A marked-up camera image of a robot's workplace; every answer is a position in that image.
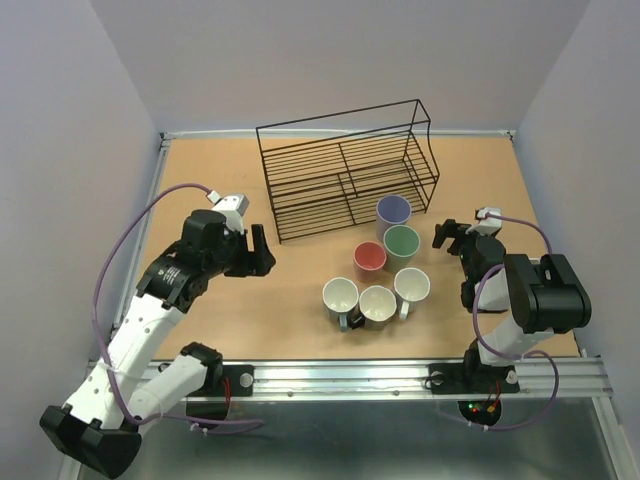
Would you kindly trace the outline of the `white mug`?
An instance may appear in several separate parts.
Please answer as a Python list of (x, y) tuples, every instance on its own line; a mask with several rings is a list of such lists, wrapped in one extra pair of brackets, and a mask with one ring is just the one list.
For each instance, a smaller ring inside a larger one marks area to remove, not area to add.
[(407, 267), (395, 275), (393, 290), (397, 300), (398, 317), (400, 320), (406, 320), (409, 314), (429, 296), (431, 281), (424, 271)]

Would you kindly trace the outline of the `blue-grey mug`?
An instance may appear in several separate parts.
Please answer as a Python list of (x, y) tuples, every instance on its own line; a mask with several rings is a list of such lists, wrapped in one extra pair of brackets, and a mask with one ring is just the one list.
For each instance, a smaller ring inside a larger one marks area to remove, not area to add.
[(347, 332), (350, 329), (349, 319), (359, 302), (356, 284), (344, 277), (333, 278), (324, 285), (322, 300), (328, 318), (339, 326), (341, 332)]

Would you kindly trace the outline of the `black mug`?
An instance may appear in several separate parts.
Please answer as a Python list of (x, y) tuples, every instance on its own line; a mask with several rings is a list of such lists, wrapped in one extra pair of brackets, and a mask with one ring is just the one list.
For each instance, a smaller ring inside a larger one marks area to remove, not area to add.
[(383, 330), (397, 310), (394, 293), (383, 286), (366, 288), (359, 297), (358, 313), (348, 321), (351, 329)]

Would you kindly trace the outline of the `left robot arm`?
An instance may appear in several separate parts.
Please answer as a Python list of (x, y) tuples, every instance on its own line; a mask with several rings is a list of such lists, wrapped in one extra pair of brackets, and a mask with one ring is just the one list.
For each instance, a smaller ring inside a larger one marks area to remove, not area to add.
[(129, 309), (101, 359), (60, 406), (44, 411), (40, 426), (63, 454), (109, 478), (133, 463), (146, 432), (184, 397), (229, 394), (223, 356), (198, 342), (149, 382), (141, 380), (171, 330), (218, 276), (264, 277), (275, 265), (264, 228), (233, 230), (214, 210), (195, 210), (178, 241), (147, 268)]

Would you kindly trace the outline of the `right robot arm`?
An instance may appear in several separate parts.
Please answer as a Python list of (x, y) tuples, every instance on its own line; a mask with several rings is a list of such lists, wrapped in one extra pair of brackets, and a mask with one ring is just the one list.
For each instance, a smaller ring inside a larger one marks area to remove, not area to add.
[(538, 260), (506, 251), (498, 224), (447, 219), (435, 226), (432, 247), (447, 239), (447, 252), (460, 259), (461, 303), (476, 320), (480, 313), (504, 313), (491, 332), (475, 339), (463, 359), (432, 363), (425, 387), (435, 394), (499, 394), (519, 391), (515, 362), (540, 342), (585, 327), (591, 302), (567, 258), (547, 253)]

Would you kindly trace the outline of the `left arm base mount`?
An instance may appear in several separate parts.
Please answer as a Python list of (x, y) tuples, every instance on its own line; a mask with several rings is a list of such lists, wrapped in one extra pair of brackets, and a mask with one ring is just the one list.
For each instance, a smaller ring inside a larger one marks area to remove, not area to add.
[(255, 367), (251, 364), (224, 364), (209, 370), (203, 385), (190, 393), (196, 397), (250, 397), (253, 395)]

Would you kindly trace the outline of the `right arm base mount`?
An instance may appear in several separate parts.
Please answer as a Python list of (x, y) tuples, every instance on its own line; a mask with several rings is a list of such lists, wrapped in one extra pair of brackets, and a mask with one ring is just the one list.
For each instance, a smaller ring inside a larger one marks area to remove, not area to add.
[(513, 366), (495, 367), (479, 364), (467, 367), (462, 361), (427, 365), (429, 389), (436, 395), (518, 393), (520, 386)]

